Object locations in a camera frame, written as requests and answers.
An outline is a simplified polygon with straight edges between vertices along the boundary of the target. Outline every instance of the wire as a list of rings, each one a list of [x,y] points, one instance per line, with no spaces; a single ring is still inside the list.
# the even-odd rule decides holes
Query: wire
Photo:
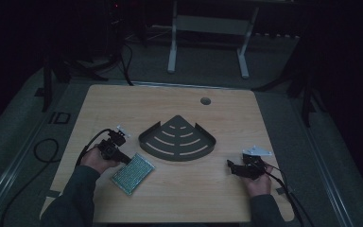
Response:
[[[274,180],[276,180],[276,182],[278,182],[281,185],[281,187],[285,191],[285,195],[287,196],[288,201],[290,201],[290,203],[291,203],[291,207],[293,208],[293,212],[296,215],[297,219],[299,220],[300,225],[301,226],[304,226],[303,219],[302,219],[302,216],[301,216],[301,214],[299,212],[299,209],[297,209],[297,206],[296,206],[296,203],[294,203],[294,200],[291,199],[290,193],[288,192],[288,189],[285,186],[285,184],[279,178],[273,176],[272,174],[270,174],[270,173],[268,173],[266,171],[265,171],[265,173],[268,174],[271,178],[273,178]]]
[[[287,185],[287,177],[285,176],[285,173],[278,167],[276,166],[272,166],[273,168],[279,170],[282,173],[282,178],[285,182],[285,188],[288,190],[288,185]],[[308,222],[310,223],[311,226],[315,226],[314,222],[312,221],[312,219],[310,218],[310,216],[308,215],[308,213],[306,212],[306,210],[304,209],[303,205],[300,203],[300,201],[297,199],[297,197],[293,194],[293,192],[291,192],[290,190],[288,190],[285,193],[289,193],[291,195],[291,198],[300,206],[300,208],[302,209],[302,212],[305,214],[306,218],[308,219]]]
[[[51,156],[51,158],[49,160],[44,160],[42,159],[38,153],[37,153],[37,148],[38,146],[43,143],[43,142],[46,142],[46,141],[52,141],[55,143],[55,152],[54,154]],[[38,171],[37,174],[35,174],[17,193],[16,195],[14,195],[14,197],[10,200],[10,202],[8,203],[8,205],[6,206],[2,216],[1,216],[1,222],[0,222],[0,226],[1,227],[4,227],[5,226],[5,218],[6,218],[6,214],[9,210],[9,208],[11,207],[11,205],[14,203],[14,201],[17,199],[17,197],[38,177],[40,176],[41,173],[43,173],[43,171],[50,165],[50,164],[53,164],[53,163],[57,163],[59,162],[61,159],[57,159],[57,160],[54,160],[56,155],[58,154],[58,151],[59,151],[59,143],[58,141],[56,141],[55,139],[52,139],[52,138],[47,138],[47,139],[43,139],[42,141],[38,142],[35,146],[34,146],[34,156],[36,159],[38,159],[40,162],[43,162],[45,163],[45,166],[40,169],[40,171]]]
[[[263,170],[263,169],[262,169],[260,166],[258,166],[256,163],[251,162],[251,164],[252,164],[253,166],[257,167],[258,169]],[[275,167],[275,166],[272,166],[272,165],[269,165],[269,164],[265,164],[265,165],[276,168],[277,170],[279,170],[279,171],[282,173],[282,176],[285,178],[285,174],[284,174],[284,172],[283,172],[280,168]],[[303,218],[302,218],[302,216],[301,216],[301,214],[300,214],[300,212],[299,212],[299,209],[297,208],[296,203],[295,203],[295,202],[294,202],[294,200],[292,199],[292,196],[294,197],[294,195],[292,195],[292,194],[289,192],[289,190],[288,190],[288,188],[287,188],[286,184],[284,184],[284,183],[283,183],[283,182],[282,182],[279,178],[277,178],[277,177],[273,176],[271,173],[268,173],[268,172],[266,172],[266,171],[264,171],[264,172],[265,172],[267,175],[269,175],[269,177],[273,178],[276,182],[278,182],[278,183],[279,183],[279,185],[283,188],[283,190],[285,191],[285,195],[287,196],[287,199],[288,199],[288,201],[290,202],[291,207],[293,208],[294,215],[295,215],[295,216],[297,217],[297,219],[299,220],[300,226],[304,226]],[[302,210],[303,210],[304,214],[307,216],[308,214],[307,214],[307,213],[305,212],[305,210],[303,209],[303,206],[301,206],[301,204],[299,204],[299,205],[300,205],[300,208],[302,208]],[[311,226],[314,226],[314,224],[313,224],[313,222],[311,221],[311,219],[309,219],[309,222],[310,222]]]
[[[294,199],[294,201],[299,204],[300,208],[302,209],[302,211],[304,212],[305,216],[307,217],[308,219],[308,222],[311,224],[311,226],[315,226],[314,225],[314,222],[312,222],[312,219],[309,217],[308,213],[305,211],[303,205],[299,202],[299,200],[297,199],[297,197],[292,193],[290,192],[290,195],[291,197]]]
[[[130,76],[129,76],[129,67],[130,67],[130,63],[131,63],[131,59],[132,59],[132,49],[131,47],[129,47],[127,44],[124,44],[125,47],[127,47],[130,51],[130,58],[129,61],[127,63],[127,65],[125,65],[125,61],[123,59],[122,54],[120,54],[120,61],[122,62],[122,66],[123,66],[123,71],[122,69],[120,69],[120,71],[123,73],[123,75],[125,76],[125,80],[126,82],[130,85],[130,86],[134,86],[134,84],[131,82],[130,80]]]
[[[110,129],[106,129],[106,130],[100,131],[96,136],[94,136],[93,139],[90,140],[90,142],[84,147],[84,149],[81,151],[80,155],[78,156],[78,160],[76,161],[76,166],[79,166],[80,165],[81,159],[88,152],[88,148],[90,147],[90,145],[96,140],[96,138],[98,138],[99,135],[101,135],[105,131],[111,131],[111,130]]]

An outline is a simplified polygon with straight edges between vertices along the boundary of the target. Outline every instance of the quarter-circle shelf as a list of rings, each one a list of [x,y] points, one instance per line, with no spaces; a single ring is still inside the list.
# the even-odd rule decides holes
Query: quarter-circle shelf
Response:
[[[196,123],[193,127],[180,115],[161,126],[156,123],[138,137],[147,153],[167,161],[185,162],[201,158],[214,150],[216,139]]]

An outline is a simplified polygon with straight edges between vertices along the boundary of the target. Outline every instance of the table leg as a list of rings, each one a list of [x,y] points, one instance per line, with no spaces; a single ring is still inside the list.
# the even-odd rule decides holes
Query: table leg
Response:
[[[172,20],[172,45],[170,46],[169,63],[167,65],[167,72],[173,74],[176,67],[176,54],[177,54],[177,44],[176,44],[176,23],[178,16],[177,9],[178,1],[173,1],[173,20]]]
[[[249,77],[249,70],[247,68],[246,57],[244,56],[244,54],[246,53],[246,49],[249,44],[252,28],[254,27],[255,19],[258,15],[258,10],[259,8],[254,9],[253,14],[251,16],[251,20],[247,26],[246,34],[244,36],[244,43],[241,46],[241,48],[237,49],[237,58],[238,58],[238,63],[240,65],[241,77],[243,79],[247,79]]]

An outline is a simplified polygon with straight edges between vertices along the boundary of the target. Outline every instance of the metal frame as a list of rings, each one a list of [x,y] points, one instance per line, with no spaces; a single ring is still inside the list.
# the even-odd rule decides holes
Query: metal frame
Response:
[[[244,42],[240,48],[237,48],[237,59],[240,65],[241,77],[247,79],[249,70],[247,67],[245,53],[249,40],[251,37],[252,29],[258,15],[259,8],[253,10],[251,19],[249,21],[233,20],[233,19],[220,19],[208,18],[197,16],[178,15],[178,1],[173,1],[173,19],[172,19],[172,44],[170,45],[169,62],[167,65],[167,72],[170,74],[175,73],[176,68],[176,55],[177,55],[177,31],[189,30],[200,32],[212,32],[221,34],[244,35]]]

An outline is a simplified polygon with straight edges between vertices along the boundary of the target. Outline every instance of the wooden table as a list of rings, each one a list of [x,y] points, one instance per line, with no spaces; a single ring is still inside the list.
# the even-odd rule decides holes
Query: wooden table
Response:
[[[203,97],[210,105],[201,104]],[[181,115],[192,126],[199,123],[216,139],[208,155],[188,162],[158,159],[139,146],[140,133],[161,121]],[[126,195],[111,180],[121,167],[108,169],[97,181],[95,222],[244,222],[250,221],[247,192],[230,173],[226,160],[242,164],[243,148],[256,145],[271,150],[268,133],[251,91],[93,85],[85,98],[51,190],[62,191],[83,147],[101,130],[121,125],[131,134],[120,147],[129,157],[142,154],[156,168]],[[108,138],[102,135],[96,141]],[[275,156],[264,161],[277,166]],[[278,171],[274,175],[281,178]],[[285,196],[273,181],[272,195],[286,221],[294,218]],[[52,201],[47,198],[45,207]]]

